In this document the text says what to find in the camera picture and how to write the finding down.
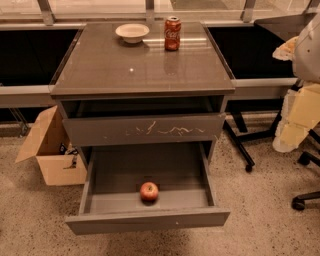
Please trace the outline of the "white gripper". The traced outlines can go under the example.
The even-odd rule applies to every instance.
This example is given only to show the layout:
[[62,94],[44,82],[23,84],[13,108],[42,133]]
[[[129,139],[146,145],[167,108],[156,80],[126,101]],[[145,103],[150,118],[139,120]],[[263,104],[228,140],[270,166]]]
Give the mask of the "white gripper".
[[320,14],[314,16],[299,37],[292,37],[277,47],[272,57],[282,61],[293,59],[293,73],[304,81],[314,82],[304,83],[297,91],[289,89],[285,95],[272,146],[277,152],[287,153],[298,148],[320,122],[320,84],[317,84],[320,83]]

